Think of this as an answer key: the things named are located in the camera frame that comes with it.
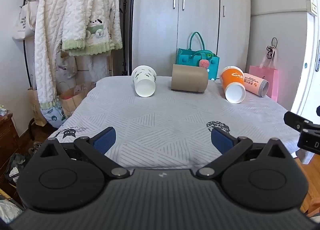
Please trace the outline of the dark wooden cabinet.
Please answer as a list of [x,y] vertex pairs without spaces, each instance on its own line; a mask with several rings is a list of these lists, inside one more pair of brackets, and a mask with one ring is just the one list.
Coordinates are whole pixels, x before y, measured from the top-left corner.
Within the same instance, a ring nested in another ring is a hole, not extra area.
[[21,152],[20,138],[14,126],[13,113],[8,112],[6,115],[1,116],[0,127],[0,168],[1,177],[3,177],[8,162],[14,153]]

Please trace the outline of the grey wardrobe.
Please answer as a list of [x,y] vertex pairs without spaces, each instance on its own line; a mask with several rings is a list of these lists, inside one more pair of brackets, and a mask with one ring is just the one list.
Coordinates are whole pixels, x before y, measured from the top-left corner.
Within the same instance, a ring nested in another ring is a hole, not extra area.
[[169,76],[179,49],[217,54],[219,68],[247,63],[251,0],[131,0],[129,68]]

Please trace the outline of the white fleece robe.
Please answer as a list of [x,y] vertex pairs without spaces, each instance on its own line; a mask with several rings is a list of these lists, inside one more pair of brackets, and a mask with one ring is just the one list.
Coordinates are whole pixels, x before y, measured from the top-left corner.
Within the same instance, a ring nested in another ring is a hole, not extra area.
[[56,58],[60,52],[66,0],[39,0],[35,24],[35,79],[41,109],[57,105]]

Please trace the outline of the white paper cup green print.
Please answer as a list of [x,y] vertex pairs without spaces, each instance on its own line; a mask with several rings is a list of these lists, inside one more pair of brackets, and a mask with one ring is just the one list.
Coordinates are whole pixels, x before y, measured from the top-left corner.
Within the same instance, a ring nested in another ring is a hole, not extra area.
[[132,71],[135,92],[140,97],[150,97],[156,91],[156,71],[147,65],[140,65]]

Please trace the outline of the pink gift bag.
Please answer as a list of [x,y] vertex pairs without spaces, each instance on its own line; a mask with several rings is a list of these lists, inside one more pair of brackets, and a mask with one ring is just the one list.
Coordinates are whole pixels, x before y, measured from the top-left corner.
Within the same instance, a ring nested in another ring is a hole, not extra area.
[[278,40],[276,37],[272,38],[271,45],[266,48],[266,54],[262,62],[258,66],[250,66],[249,74],[260,77],[268,81],[267,95],[275,102],[278,101],[279,92],[279,71],[277,70],[277,51]]

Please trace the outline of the brown paper bag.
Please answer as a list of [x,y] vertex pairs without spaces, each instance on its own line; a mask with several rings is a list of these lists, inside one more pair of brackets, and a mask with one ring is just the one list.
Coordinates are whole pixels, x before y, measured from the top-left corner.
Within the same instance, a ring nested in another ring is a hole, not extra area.
[[70,117],[76,108],[81,104],[82,100],[85,99],[87,94],[96,86],[96,82],[87,82],[76,85],[73,88],[62,92],[59,95],[61,106],[64,114]]

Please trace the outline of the black clothes rack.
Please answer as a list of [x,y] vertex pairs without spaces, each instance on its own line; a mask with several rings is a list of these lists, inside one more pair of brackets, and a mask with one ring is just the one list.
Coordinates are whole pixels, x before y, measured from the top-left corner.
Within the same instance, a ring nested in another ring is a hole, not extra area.
[[29,74],[29,68],[28,68],[25,40],[34,35],[36,11],[37,11],[38,4],[39,4],[38,0],[23,0],[23,5],[21,6],[20,13],[18,16],[18,22],[16,26],[17,33],[13,36],[14,39],[23,41],[23,54],[24,54],[25,68],[26,68],[30,88],[32,87],[32,83],[30,80],[30,74]]

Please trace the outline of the orange and white paper cup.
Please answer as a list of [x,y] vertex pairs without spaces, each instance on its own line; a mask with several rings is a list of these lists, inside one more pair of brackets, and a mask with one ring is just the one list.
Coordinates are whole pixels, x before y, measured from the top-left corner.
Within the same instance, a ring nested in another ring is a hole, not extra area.
[[220,73],[220,82],[229,103],[239,104],[246,97],[243,71],[236,66],[225,67]]

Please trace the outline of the teal felt handbag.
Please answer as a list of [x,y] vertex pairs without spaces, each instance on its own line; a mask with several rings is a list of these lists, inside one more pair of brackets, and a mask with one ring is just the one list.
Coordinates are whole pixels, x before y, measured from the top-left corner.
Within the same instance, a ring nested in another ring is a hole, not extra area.
[[[202,44],[202,49],[199,51],[193,51],[192,41],[195,35],[198,35]],[[203,67],[208,72],[209,80],[216,80],[219,69],[220,58],[212,51],[206,50],[204,41],[199,32],[194,32],[191,35],[188,49],[178,49],[176,55],[177,65]]]

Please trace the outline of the brown kraft paper cup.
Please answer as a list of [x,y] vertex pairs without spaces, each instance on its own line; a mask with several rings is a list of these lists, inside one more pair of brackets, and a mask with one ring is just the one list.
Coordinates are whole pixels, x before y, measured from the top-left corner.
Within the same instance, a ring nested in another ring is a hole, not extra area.
[[173,65],[171,90],[204,93],[208,86],[208,72],[202,67]]

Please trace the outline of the white canvas tote bag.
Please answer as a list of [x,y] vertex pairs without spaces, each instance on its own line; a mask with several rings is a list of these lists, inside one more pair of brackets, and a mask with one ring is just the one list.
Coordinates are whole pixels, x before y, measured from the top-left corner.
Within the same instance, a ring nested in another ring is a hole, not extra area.
[[34,36],[38,1],[29,1],[22,6],[13,29],[12,38],[23,41]]

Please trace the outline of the white green-trimmed fleece pajama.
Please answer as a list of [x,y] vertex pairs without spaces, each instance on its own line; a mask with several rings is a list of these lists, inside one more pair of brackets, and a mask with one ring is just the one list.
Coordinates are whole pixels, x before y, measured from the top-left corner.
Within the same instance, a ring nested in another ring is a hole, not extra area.
[[122,47],[119,0],[66,0],[63,51],[92,56]]

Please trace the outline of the pink paper cup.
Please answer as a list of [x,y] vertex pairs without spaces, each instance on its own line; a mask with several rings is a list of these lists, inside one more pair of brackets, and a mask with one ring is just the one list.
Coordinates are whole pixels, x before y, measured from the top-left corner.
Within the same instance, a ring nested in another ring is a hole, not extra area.
[[265,97],[268,92],[269,82],[265,79],[244,73],[245,89],[259,97]]

